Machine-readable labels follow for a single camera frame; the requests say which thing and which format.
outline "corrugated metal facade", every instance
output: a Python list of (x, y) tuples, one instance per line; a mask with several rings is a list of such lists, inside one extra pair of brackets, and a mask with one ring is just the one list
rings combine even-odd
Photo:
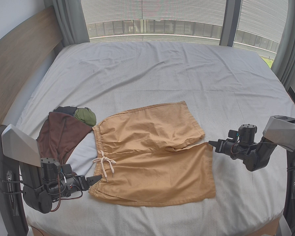
[[(157, 34), (159, 20), (170, 20), (178, 29), (180, 24), (192, 25), (192, 22), (221, 27), (223, 25), (226, 0), (81, 0), (86, 23), (88, 25), (90, 39), (97, 41), (124, 41), (124, 40), (173, 40), (196, 43), (219, 44), (216, 34), (211, 34), (211, 38), (204, 29), (203, 35), (198, 33), (195, 25), (193, 33), (185, 33), (182, 30), (166, 32), (164, 26), (163, 33)], [(238, 30), (245, 33), (244, 37), (236, 37), (240, 42), (234, 42), (234, 47), (253, 50), (261, 56), (275, 58), (275, 52), (271, 48), (272, 44), (278, 46), (281, 41), (285, 21), (287, 17), (288, 0), (242, 0), (241, 13), (238, 22)], [(117, 24), (121, 25), (123, 31), (115, 29)], [(147, 24), (141, 26), (128, 27), (125, 20), (144, 20), (144, 22), (154, 22), (154, 30), (148, 28)], [(107, 22), (109, 29), (100, 24)], [(137, 30), (138, 34), (125, 34), (126, 29)], [(260, 40), (269, 43), (267, 46), (261, 45)]]

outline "white bed sheet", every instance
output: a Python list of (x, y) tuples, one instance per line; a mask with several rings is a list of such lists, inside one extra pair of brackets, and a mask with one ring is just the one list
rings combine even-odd
[[(63, 49), (32, 94), (17, 127), (37, 138), (48, 112), (58, 106), (89, 107), (101, 121), (126, 109), (182, 100), (206, 132), (204, 142), (225, 139), (229, 129), (244, 123), (257, 125), (257, 141), (270, 116), (295, 118), (295, 105), (255, 52), (133, 41)], [(92, 138), (82, 143), (94, 145)], [(80, 155), (86, 150), (77, 151)], [(281, 214), (287, 178), (286, 152), (281, 147), (267, 167), (254, 172), (240, 160), (213, 153), (213, 176), (215, 198), (179, 206), (120, 206), (85, 192), (81, 199), (63, 201), (53, 213), (24, 208), (31, 225), (55, 236), (245, 235)]]

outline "white drawstring bow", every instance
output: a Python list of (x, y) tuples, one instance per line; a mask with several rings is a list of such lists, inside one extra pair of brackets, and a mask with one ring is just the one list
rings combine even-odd
[(103, 172), (104, 172), (104, 176), (105, 176), (105, 178), (106, 178), (106, 181), (107, 181), (107, 183), (108, 183), (108, 180), (107, 180), (107, 174), (106, 174), (106, 171), (105, 171), (105, 169), (104, 169), (104, 164), (103, 164), (103, 162), (104, 161), (107, 161), (108, 163), (109, 163), (109, 166), (110, 166), (110, 169), (111, 169), (111, 172), (113, 173), (113, 176), (114, 176), (114, 168), (113, 168), (113, 166), (111, 165), (111, 163), (116, 163), (116, 161), (115, 160), (112, 160), (112, 159), (110, 159), (110, 158), (108, 158), (108, 157), (106, 157), (106, 156), (104, 156), (104, 152), (102, 151), (102, 150), (100, 150), (99, 152), (101, 152), (102, 153), (102, 158), (96, 158), (96, 159), (94, 159), (93, 160), (93, 163), (97, 163), (97, 162), (101, 162), (101, 165), (102, 165), (102, 170), (103, 170)]

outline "headboard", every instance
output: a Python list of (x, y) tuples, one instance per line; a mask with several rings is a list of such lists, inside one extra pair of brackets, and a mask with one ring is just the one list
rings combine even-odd
[(50, 6), (0, 39), (0, 123), (23, 84), (62, 38)]

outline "shorts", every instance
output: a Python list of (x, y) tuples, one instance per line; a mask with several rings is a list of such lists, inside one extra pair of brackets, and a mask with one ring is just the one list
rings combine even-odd
[(215, 197), (212, 149), (184, 101), (127, 110), (93, 127), (94, 175), (89, 193), (128, 206), (171, 206)]

